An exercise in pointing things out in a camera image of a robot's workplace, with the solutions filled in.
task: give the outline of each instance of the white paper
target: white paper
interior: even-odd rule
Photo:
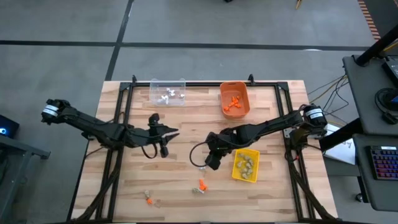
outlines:
[[[339,130],[339,127],[328,124],[327,129],[328,129],[328,133],[326,135],[329,135],[329,134]],[[332,158],[332,159],[336,159],[341,162],[346,162],[346,163],[355,165],[355,146],[354,146],[353,139],[349,139],[349,140],[327,150],[325,153],[325,156]]]

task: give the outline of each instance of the concrete floor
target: concrete floor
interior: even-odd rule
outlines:
[[[0,40],[114,42],[126,5],[127,0],[0,0]],[[356,0],[306,0],[298,11],[294,6],[295,0],[135,0],[124,41],[348,47],[374,42]],[[41,123],[40,112],[48,98],[61,98],[95,115],[112,52],[113,47],[0,45],[0,114],[21,123],[20,141],[52,152],[47,161],[32,161],[15,219],[66,219],[87,141],[66,124]],[[257,80],[305,80],[310,92],[344,75],[343,56],[360,53],[123,47],[112,80],[130,80],[133,74],[139,80],[230,80],[252,73]],[[335,114],[348,122],[358,115],[349,85],[340,93],[350,105]],[[316,103],[324,105],[327,98]],[[330,111],[341,105],[336,99]],[[398,213],[354,202],[356,178],[330,177],[330,182],[340,218],[398,220]]]

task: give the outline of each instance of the keyboard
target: keyboard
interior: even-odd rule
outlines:
[[[376,180],[398,180],[398,150],[394,146],[368,146]]]

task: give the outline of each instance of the clear plastic container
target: clear plastic container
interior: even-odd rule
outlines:
[[[185,105],[185,79],[175,81],[158,80],[150,81],[150,100],[157,106],[183,106]]]

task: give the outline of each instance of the wooden table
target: wooden table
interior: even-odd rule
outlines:
[[[308,103],[303,81],[288,81],[292,104],[296,110]],[[105,82],[96,117],[110,120],[114,116],[119,82]],[[160,123],[178,128],[180,135],[168,144],[169,156],[147,159],[141,149],[125,148],[114,211],[114,222],[292,222],[297,221],[287,161],[284,159],[282,133],[264,136],[251,145],[260,151],[257,183],[231,178],[234,152],[221,160],[214,171],[199,170],[191,165],[188,155],[194,144],[205,140],[210,131],[247,123],[261,123],[279,116],[275,90],[271,87],[249,87],[251,110],[238,120],[224,119],[218,87],[187,87],[184,107],[155,107],[149,101],[148,87],[135,87],[129,124],[147,129],[148,117],[160,115]],[[309,140],[310,144],[318,141]],[[93,141],[88,152],[99,148]],[[146,147],[151,155],[152,147]],[[197,164],[204,163],[208,148],[201,146],[193,153]],[[306,148],[303,157],[310,188],[321,204],[337,217],[335,203],[322,154]],[[98,151],[84,163],[72,218],[78,217],[98,193],[103,175],[106,150]],[[209,190],[193,194],[192,188],[204,179]],[[148,206],[143,192],[149,190],[154,203]],[[305,200],[300,198],[304,214]],[[109,197],[105,200],[104,215]]]

